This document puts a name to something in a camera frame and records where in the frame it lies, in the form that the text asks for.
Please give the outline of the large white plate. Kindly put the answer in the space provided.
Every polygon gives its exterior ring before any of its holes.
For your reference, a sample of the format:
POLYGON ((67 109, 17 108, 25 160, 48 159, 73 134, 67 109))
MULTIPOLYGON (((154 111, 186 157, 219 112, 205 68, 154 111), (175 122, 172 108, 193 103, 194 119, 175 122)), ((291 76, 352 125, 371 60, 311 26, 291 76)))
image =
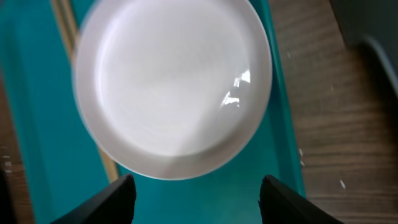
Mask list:
POLYGON ((81 119, 119 165, 161 180, 239 154, 271 97, 264 26, 245 0, 95 1, 73 66, 81 119))

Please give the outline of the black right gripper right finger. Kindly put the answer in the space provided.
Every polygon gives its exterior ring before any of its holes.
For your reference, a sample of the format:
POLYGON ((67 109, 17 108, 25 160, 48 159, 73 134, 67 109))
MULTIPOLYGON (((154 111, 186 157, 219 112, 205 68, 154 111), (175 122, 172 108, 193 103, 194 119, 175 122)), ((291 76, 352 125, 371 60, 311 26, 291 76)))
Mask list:
POLYGON ((263 178, 258 203, 263 224, 342 224, 272 175, 263 178))

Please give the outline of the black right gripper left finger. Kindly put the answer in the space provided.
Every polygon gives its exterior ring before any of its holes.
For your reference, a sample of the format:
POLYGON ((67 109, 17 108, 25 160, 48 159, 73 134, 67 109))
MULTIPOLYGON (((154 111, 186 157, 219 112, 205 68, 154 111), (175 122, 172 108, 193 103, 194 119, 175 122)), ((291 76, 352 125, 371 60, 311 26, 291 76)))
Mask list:
POLYGON ((136 197, 134 177, 126 174, 74 210, 53 221, 53 224, 131 224, 136 197))

